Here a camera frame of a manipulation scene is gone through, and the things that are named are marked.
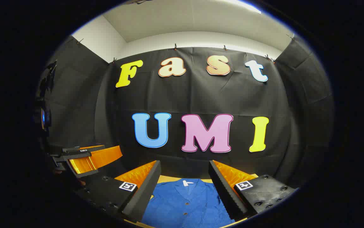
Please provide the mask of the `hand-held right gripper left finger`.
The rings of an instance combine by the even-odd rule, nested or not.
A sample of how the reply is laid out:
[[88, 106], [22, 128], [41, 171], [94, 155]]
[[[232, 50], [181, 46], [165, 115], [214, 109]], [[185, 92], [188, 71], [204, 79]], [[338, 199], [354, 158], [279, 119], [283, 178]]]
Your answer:
[[140, 222], [161, 173], [159, 160], [116, 178], [98, 172], [75, 190], [79, 198], [113, 219]]

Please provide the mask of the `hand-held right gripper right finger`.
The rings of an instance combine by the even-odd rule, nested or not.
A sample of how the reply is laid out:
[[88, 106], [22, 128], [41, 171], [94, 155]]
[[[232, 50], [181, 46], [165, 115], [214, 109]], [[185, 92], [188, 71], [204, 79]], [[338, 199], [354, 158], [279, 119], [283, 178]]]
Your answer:
[[278, 205], [296, 190], [271, 175], [247, 174], [215, 160], [209, 161], [208, 172], [229, 217], [236, 222]]

